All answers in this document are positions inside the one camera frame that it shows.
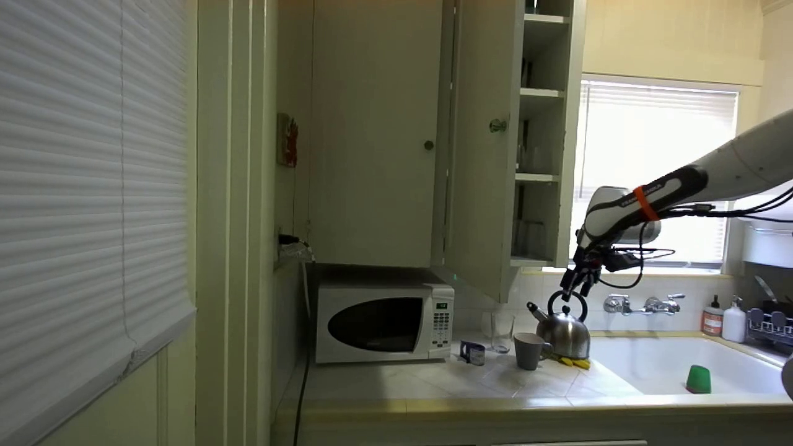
faucet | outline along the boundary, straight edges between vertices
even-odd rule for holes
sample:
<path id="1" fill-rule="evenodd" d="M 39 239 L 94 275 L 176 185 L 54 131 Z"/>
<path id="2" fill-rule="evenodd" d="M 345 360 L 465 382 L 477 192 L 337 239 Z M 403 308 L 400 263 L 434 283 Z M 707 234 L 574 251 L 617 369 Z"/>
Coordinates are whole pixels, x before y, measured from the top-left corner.
<path id="1" fill-rule="evenodd" d="M 630 297 L 626 297 L 626 294 L 609 294 L 609 297 L 604 297 L 601 309 L 604 309 L 607 315 L 614 315 L 614 313 L 630 315 L 630 313 L 635 313 L 635 309 L 630 308 Z"/>
<path id="2" fill-rule="evenodd" d="M 658 299 L 658 297 L 646 297 L 646 303 L 645 303 L 645 313 L 646 315 L 658 315 L 658 313 L 663 313 L 663 315 L 673 315 L 673 313 L 679 313 L 679 299 L 683 299 L 685 294 L 683 292 L 672 292 L 672 294 L 667 294 L 663 299 Z"/>
<path id="3" fill-rule="evenodd" d="M 652 294 L 652 297 L 645 299 L 645 309 L 632 309 L 626 294 L 609 294 L 609 297 L 604 297 L 601 309 L 607 315 L 614 315 L 614 313 L 620 313 L 620 315 L 632 315 L 632 313 L 640 313 L 640 315 L 658 315 L 658 313 L 673 315 L 673 313 L 679 313 L 679 299 L 683 299 L 683 297 L 685 297 L 683 292 L 672 292 L 663 299 Z"/>

microwave control panel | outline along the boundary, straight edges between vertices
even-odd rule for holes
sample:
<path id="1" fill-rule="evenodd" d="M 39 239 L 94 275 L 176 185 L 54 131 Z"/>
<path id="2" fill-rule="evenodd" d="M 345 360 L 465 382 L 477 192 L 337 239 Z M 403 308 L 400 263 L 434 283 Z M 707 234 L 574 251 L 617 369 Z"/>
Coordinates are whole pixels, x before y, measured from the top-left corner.
<path id="1" fill-rule="evenodd" d="M 430 340 L 429 353 L 430 354 L 449 354 L 451 350 L 451 308 L 453 308 L 453 288 L 449 286 L 430 286 Z"/>

shelf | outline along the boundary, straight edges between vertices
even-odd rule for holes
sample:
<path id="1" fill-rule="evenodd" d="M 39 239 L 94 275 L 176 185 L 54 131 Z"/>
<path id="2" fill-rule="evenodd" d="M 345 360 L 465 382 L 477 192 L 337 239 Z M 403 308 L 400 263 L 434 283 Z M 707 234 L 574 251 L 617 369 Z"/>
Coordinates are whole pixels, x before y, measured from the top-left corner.
<path id="1" fill-rule="evenodd" d="M 516 173 L 517 183 L 557 183 L 559 178 L 553 173 Z"/>
<path id="2" fill-rule="evenodd" d="M 522 23 L 522 55 L 553 48 L 568 31 L 568 18 L 562 16 L 522 16 Z"/>
<path id="3" fill-rule="evenodd" d="M 519 90 L 519 115 L 527 120 L 564 97 L 559 90 Z"/>
<path id="4" fill-rule="evenodd" d="M 511 257 L 511 267 L 548 267 L 542 257 Z"/>
<path id="5" fill-rule="evenodd" d="M 526 27 L 559 27 L 568 24 L 564 16 L 522 16 Z"/>

kitchen counter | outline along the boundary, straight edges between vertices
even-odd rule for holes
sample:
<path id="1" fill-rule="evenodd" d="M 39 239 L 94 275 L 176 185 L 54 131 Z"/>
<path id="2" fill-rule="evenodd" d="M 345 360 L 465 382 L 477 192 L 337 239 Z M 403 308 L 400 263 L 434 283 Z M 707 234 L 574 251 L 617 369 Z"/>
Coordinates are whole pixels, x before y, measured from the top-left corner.
<path id="1" fill-rule="evenodd" d="M 293 437 L 296 382 L 277 412 L 277 443 Z M 642 395 L 597 361 L 574 369 L 544 360 L 534 372 L 519 372 L 513 354 L 488 353 L 483 367 L 464 365 L 456 354 L 420 365 L 311 367 L 299 443 L 702 443 L 702 437 L 719 443 L 786 443 L 793 437 L 790 416 L 787 398 Z M 723 431 L 729 427 L 741 427 L 741 437 Z"/>

robotic arm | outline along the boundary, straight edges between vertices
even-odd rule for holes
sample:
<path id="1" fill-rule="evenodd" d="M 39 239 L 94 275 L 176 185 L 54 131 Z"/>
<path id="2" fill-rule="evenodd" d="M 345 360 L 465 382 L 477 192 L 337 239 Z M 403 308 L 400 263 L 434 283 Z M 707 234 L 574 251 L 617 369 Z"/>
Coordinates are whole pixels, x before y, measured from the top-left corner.
<path id="1" fill-rule="evenodd" d="M 652 223 L 662 218 L 741 218 L 761 214 L 790 201 L 793 192 L 750 210 L 713 214 L 707 201 L 756 197 L 790 178 L 793 111 L 786 111 L 731 138 L 729 143 L 713 149 L 693 163 L 669 170 L 667 177 L 645 183 L 630 194 L 620 194 L 609 185 L 597 189 L 586 205 L 586 218 L 578 231 L 578 251 L 571 255 L 571 266 L 568 267 L 559 283 L 559 292 L 578 292 L 585 297 L 589 288 L 599 281 L 601 267 L 625 271 L 640 266 L 640 257 L 625 255 L 611 249 L 614 244 L 620 244 L 625 234 L 640 234 L 642 244 L 645 231 L 650 231 L 646 239 L 658 234 L 658 227 Z"/>

